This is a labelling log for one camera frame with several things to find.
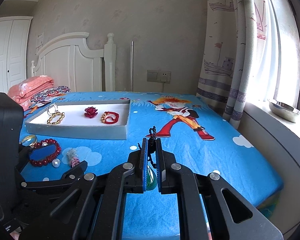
white tray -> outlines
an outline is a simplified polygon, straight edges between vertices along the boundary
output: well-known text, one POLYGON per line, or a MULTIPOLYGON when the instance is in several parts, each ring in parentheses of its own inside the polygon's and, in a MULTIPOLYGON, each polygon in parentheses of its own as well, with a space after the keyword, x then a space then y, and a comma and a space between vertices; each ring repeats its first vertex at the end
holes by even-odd
POLYGON ((65 113, 61 123, 47 124, 50 116, 46 107, 26 121, 28 133, 81 139, 122 140, 127 138, 130 100, 58 102, 56 105, 59 112, 65 113), (90 106, 98 109, 97 116, 91 119, 84 116, 84 110, 90 106), (103 123, 101 116, 105 111, 118 113, 118 122, 115 124, 103 123))

light switch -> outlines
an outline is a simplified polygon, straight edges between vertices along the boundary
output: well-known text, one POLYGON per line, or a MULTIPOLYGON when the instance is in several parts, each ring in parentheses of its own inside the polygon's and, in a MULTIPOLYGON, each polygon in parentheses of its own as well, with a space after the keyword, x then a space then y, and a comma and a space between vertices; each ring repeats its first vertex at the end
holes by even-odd
POLYGON ((157 82, 158 71, 157 70, 147 70, 147 81, 157 82))

green pendant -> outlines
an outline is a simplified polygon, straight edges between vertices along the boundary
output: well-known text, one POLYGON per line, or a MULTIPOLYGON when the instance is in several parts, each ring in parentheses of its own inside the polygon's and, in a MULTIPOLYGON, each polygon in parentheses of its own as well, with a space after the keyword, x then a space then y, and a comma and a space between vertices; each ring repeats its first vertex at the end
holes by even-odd
POLYGON ((155 172, 151 169, 149 165, 147 165, 147 190, 153 190, 157 186, 157 176, 155 172))

blue bed sheet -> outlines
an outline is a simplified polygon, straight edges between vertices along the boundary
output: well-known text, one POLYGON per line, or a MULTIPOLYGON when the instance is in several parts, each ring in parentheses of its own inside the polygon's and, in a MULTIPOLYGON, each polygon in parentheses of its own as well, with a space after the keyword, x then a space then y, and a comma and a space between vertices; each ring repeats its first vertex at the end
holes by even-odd
MULTIPOLYGON (((156 126, 162 138, 162 148, 172 152, 177 162, 193 172, 207 175, 217 170, 239 193, 254 206, 277 193, 283 182, 266 159, 228 122, 193 95, 133 93, 133 92, 74 92, 52 102, 131 99, 127 140, 89 140, 56 137, 62 147, 61 165, 41 168, 29 163, 22 171, 27 181, 60 179, 69 169, 64 157, 76 148, 80 160, 88 162, 86 172, 101 175, 127 161, 131 151, 156 126), (183 121, 173 118, 182 114, 183 121)), ((25 112, 25 120, 49 102, 37 103, 25 112)), ((28 135, 25 125, 20 138, 28 135)), ((38 135, 38 140, 46 136, 38 135)), ((178 239, 179 221, 176 195, 161 195, 157 189, 144 194, 128 194, 123 226, 123 239, 178 239)))

patterned pillow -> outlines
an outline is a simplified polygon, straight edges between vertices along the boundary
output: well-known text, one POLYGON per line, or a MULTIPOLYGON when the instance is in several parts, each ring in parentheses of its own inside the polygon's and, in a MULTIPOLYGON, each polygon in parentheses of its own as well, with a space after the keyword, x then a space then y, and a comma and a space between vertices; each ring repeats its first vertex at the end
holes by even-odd
POLYGON ((31 98, 32 103, 40 103, 44 101, 50 101, 51 98, 59 97, 64 95, 65 93, 70 92, 70 88, 66 86, 58 86, 54 88, 47 88, 35 95, 31 98))

